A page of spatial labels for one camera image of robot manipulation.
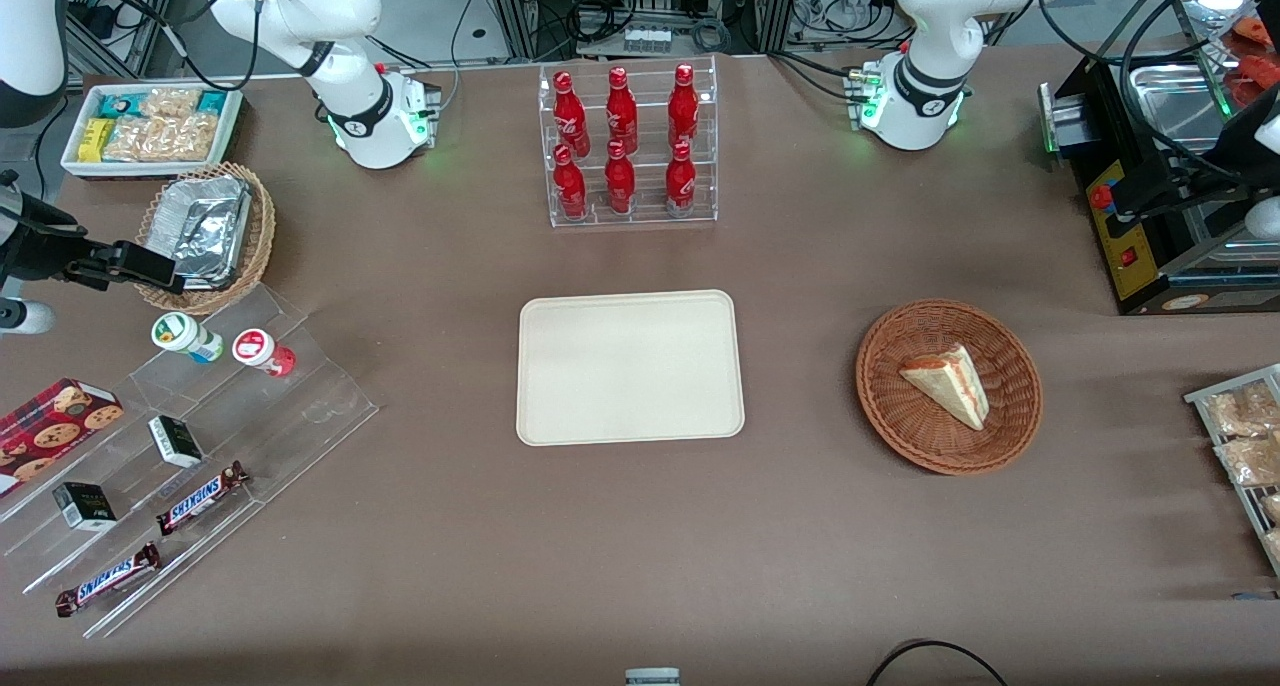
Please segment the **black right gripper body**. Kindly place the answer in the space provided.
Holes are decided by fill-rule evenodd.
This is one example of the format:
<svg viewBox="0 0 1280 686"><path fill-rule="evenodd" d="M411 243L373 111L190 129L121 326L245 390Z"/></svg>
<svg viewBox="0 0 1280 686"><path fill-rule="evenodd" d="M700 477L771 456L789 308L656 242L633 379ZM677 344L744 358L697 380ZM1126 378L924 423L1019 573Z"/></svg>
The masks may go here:
<svg viewBox="0 0 1280 686"><path fill-rule="evenodd" d="M104 256L108 244L87 238L84 227L17 186L15 172L3 172L1 280L76 282L106 291L115 279Z"/></svg>

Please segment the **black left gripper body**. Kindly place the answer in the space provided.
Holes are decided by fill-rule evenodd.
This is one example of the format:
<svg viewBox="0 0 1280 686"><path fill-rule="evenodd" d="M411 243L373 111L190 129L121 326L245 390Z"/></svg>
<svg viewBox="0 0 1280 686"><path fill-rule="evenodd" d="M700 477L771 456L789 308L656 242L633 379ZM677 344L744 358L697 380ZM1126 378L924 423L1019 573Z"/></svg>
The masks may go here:
<svg viewBox="0 0 1280 686"><path fill-rule="evenodd" d="M1277 195L1277 111L1276 104L1251 104L1228 122L1204 159L1236 179L1207 177L1207 198L1234 202Z"/></svg>

